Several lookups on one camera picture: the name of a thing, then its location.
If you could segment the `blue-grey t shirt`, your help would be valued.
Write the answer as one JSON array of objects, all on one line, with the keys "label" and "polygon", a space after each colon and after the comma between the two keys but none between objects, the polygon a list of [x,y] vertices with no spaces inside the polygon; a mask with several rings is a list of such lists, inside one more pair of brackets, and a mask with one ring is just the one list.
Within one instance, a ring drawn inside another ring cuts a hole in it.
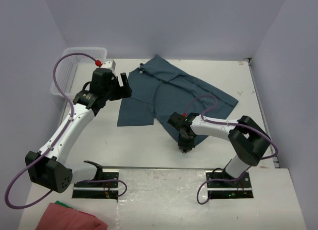
[{"label": "blue-grey t shirt", "polygon": [[117,125],[147,126],[157,119],[175,141],[178,131],[168,124],[174,112],[201,114],[211,108],[208,117],[226,119],[238,104],[234,97],[158,55],[131,71],[128,82],[132,95],[121,101]]}]

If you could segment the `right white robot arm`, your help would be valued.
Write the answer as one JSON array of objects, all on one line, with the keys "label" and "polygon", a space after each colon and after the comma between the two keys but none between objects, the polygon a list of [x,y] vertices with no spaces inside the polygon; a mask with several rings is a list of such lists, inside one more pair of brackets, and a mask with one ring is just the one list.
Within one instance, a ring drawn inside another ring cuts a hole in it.
[{"label": "right white robot arm", "polygon": [[169,120],[178,131],[179,149],[186,153],[195,148],[200,136],[211,136],[231,143],[236,155],[223,171],[226,178],[236,179],[257,166],[270,146],[271,139],[249,116],[236,121],[209,118],[198,113],[183,116],[174,112]]}]

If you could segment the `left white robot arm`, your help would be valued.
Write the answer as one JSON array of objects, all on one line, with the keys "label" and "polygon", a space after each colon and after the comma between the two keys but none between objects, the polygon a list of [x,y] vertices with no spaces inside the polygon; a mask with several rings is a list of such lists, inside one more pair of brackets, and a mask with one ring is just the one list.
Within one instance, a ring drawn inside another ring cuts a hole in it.
[{"label": "left white robot arm", "polygon": [[119,78],[112,69],[96,68],[91,81],[76,94],[68,116],[49,141],[38,151],[25,157],[28,174],[33,183],[57,193],[70,184],[102,181],[102,166],[85,160],[81,164],[66,166],[68,155],[84,128],[93,120],[107,101],[131,97],[132,90],[125,73]]}]

